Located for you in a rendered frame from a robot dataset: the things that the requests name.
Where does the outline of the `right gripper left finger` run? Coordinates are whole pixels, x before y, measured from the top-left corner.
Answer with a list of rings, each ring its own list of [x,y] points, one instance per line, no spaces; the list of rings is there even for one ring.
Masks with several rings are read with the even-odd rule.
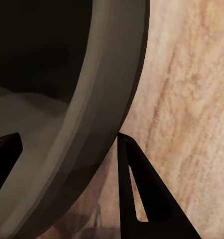
[[[0,189],[22,153],[18,132],[0,137]]]

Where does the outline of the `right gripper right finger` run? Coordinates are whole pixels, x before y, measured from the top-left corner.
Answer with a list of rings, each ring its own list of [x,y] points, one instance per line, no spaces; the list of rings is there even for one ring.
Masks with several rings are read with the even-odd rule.
[[[120,132],[117,161],[121,239],[201,239],[137,142]],[[148,222],[137,219],[129,166]]]

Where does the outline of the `cauldron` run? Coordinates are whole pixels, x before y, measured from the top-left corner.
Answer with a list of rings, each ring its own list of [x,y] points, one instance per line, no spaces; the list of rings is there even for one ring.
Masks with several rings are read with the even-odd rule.
[[[0,137],[22,153],[0,189],[0,239],[65,215],[113,145],[137,92],[150,0],[0,0]]]

